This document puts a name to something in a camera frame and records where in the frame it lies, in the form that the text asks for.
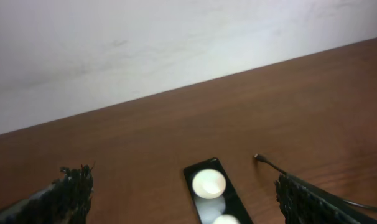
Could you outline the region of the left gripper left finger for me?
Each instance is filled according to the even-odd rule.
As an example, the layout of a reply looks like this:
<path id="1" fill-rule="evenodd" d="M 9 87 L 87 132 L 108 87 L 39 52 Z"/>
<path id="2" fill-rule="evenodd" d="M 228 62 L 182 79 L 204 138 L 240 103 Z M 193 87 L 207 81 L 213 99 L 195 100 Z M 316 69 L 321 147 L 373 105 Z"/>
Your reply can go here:
<path id="1" fill-rule="evenodd" d="M 47 188 L 0 209 L 0 224 L 86 223 L 91 209 L 93 168 L 61 167 L 61 179 Z"/>

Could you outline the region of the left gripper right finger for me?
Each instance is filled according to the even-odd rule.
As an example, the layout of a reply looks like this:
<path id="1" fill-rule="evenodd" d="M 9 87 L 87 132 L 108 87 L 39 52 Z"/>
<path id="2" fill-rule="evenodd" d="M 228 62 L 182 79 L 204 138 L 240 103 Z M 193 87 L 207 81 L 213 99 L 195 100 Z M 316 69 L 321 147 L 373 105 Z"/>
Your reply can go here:
<path id="1" fill-rule="evenodd" d="M 353 208 L 377 212 L 377 207 L 344 200 L 296 176 L 281 174 L 274 185 L 285 224 L 377 224 Z"/>

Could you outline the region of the black smartphone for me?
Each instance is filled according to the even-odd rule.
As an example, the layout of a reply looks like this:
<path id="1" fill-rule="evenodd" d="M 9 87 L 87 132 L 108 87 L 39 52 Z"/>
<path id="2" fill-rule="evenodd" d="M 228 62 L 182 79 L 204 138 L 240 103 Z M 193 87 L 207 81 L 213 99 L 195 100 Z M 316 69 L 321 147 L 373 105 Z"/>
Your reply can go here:
<path id="1" fill-rule="evenodd" d="M 201 224 L 253 224 L 217 157 L 183 169 Z"/>

